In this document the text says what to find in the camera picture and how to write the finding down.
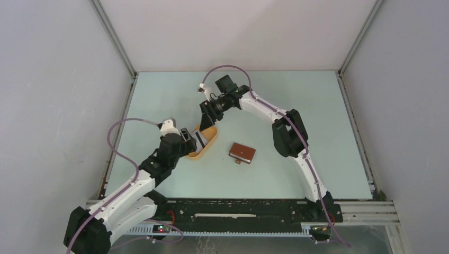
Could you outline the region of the white striped credit cards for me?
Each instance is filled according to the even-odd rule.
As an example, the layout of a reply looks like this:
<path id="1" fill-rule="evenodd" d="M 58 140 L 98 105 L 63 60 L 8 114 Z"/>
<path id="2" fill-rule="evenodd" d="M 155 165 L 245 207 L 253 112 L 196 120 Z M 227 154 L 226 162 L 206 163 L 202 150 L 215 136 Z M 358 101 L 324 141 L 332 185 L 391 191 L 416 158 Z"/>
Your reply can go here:
<path id="1" fill-rule="evenodd" d="M 209 143 L 209 140 L 199 130 L 194 130 L 191 133 L 192 137 L 196 139 L 197 150 L 196 153 L 200 153 Z"/>

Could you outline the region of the brown leather card holder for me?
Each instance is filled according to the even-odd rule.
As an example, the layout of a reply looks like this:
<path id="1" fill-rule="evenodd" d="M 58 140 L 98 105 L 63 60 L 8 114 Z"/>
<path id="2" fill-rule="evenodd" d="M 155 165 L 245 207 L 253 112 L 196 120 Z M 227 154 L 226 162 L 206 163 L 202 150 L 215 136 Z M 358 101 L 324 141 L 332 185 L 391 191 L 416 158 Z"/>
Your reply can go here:
<path id="1" fill-rule="evenodd" d="M 255 153 L 256 150 L 254 148 L 234 142 L 229 150 L 228 155 L 234 158 L 234 160 L 238 164 L 242 162 L 246 164 L 251 164 Z"/>

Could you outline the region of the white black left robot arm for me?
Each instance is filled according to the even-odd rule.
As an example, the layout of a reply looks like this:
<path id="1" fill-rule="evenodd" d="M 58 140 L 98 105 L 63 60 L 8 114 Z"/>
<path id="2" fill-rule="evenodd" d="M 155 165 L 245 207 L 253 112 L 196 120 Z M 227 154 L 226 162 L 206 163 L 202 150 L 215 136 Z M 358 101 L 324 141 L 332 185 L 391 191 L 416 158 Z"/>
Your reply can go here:
<path id="1" fill-rule="evenodd" d="M 119 189 L 89 208 L 72 211 L 64 236 L 67 253 L 108 253 L 135 224 L 165 218 L 167 205 L 147 194 L 171 175 L 181 157 L 195 150 L 196 142 L 186 128 L 164 132 L 159 148 Z"/>

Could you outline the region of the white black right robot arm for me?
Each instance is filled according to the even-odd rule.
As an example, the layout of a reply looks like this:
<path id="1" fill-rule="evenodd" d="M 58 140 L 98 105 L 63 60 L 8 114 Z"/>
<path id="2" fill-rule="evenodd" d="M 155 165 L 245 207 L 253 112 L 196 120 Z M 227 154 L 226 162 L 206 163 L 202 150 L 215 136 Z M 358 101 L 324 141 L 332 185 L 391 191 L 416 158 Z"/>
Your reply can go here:
<path id="1" fill-rule="evenodd" d="M 249 112 L 272 127 L 275 150 L 286 158 L 292 158 L 299 166 L 304 179 L 304 193 L 309 202 L 308 214 L 314 221 L 322 221 L 329 214 L 334 199 L 320 180 L 313 165 L 308 148 L 308 134 L 300 113 L 286 111 L 262 99 L 249 86 L 237 86 L 229 75 L 216 81 L 221 94 L 213 98 L 210 88 L 200 83 L 198 92 L 206 96 L 200 104 L 200 131 L 204 131 L 223 119 L 231 108 Z"/>

